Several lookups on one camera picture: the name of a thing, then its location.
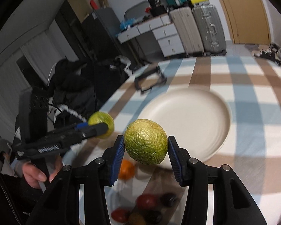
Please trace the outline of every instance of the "orange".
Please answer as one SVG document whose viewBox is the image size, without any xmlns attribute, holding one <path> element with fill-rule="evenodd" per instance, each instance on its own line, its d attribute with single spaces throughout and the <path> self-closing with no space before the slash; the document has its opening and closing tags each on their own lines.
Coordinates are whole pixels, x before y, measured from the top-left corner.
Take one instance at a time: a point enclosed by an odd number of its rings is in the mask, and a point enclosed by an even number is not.
<svg viewBox="0 0 281 225">
<path fill-rule="evenodd" d="M 134 176 L 134 165 L 128 160 L 122 160 L 119 179 L 128 180 Z"/>
</svg>

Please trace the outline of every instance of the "yellow-green fruit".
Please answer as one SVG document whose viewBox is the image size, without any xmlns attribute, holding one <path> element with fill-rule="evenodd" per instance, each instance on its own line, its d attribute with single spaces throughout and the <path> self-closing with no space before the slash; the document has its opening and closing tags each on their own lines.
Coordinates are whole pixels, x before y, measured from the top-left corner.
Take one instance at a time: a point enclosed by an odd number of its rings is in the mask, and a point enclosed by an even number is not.
<svg viewBox="0 0 281 225">
<path fill-rule="evenodd" d="M 143 216 L 137 212 L 131 213 L 128 218 L 129 225 L 146 225 L 146 221 Z"/>
<path fill-rule="evenodd" d="M 97 138 L 105 139 L 114 132 L 114 119 L 108 113 L 95 112 L 88 119 L 88 125 L 95 125 L 95 124 L 99 124 L 99 123 L 106 123 L 108 125 L 108 130 L 105 134 L 97 136 Z"/>
<path fill-rule="evenodd" d="M 145 165 L 159 164 L 167 154 L 165 131 L 148 119 L 138 119 L 129 124 L 124 141 L 129 156 Z"/>
</svg>

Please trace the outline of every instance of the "blue and brown plaid tablecloth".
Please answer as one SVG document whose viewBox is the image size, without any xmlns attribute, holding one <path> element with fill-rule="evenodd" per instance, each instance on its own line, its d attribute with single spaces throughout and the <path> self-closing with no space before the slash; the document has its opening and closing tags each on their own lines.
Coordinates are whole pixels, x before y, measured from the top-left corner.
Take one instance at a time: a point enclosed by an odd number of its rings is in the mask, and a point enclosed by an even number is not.
<svg viewBox="0 0 281 225">
<path fill-rule="evenodd" d="M 232 111 L 228 139 L 206 164 L 230 165 L 253 196 L 267 223 L 277 224 L 281 219 L 281 69 L 270 61 L 253 57 L 186 58 L 159 65 L 168 78 L 166 85 L 141 95 L 133 84 L 135 76 L 130 77 L 101 109 L 114 118 L 114 135 L 104 141 L 89 140 L 77 159 L 81 164 L 87 164 L 101 156 L 105 148 L 113 145 L 116 136 L 122 134 L 158 95 L 177 87 L 204 85 L 220 94 Z M 145 84 L 150 85 L 154 80 L 151 76 Z M 133 208 L 142 193 L 173 191 L 181 201 L 176 207 L 164 210 L 161 224 L 180 224 L 182 220 L 187 191 L 179 187 L 171 171 L 137 165 L 133 179 L 119 180 L 105 191 L 109 212 L 120 206 Z M 212 224 L 212 187 L 209 197 L 207 224 Z"/>
</svg>

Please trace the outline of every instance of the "red tomato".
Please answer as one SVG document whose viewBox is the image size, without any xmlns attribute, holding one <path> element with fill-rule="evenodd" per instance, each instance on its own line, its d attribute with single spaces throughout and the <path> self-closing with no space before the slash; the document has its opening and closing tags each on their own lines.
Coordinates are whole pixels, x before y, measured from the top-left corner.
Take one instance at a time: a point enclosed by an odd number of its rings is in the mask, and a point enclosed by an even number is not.
<svg viewBox="0 0 281 225">
<path fill-rule="evenodd" d="M 151 210 L 157 207 L 157 196 L 151 194 L 140 195 L 136 199 L 136 206 L 140 210 Z"/>
<path fill-rule="evenodd" d="M 116 222 L 126 223 L 128 222 L 129 213 L 130 211 L 128 210 L 117 208 L 111 213 L 111 217 Z"/>
</svg>

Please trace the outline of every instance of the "white suitcase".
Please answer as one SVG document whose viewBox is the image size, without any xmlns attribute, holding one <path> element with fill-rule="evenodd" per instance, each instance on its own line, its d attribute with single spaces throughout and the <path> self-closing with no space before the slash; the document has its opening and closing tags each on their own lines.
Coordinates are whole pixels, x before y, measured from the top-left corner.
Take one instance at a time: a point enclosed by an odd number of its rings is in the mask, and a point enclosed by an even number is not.
<svg viewBox="0 0 281 225">
<path fill-rule="evenodd" d="M 186 54 L 203 54 L 204 46 L 190 7 L 178 8 L 170 12 Z"/>
</svg>

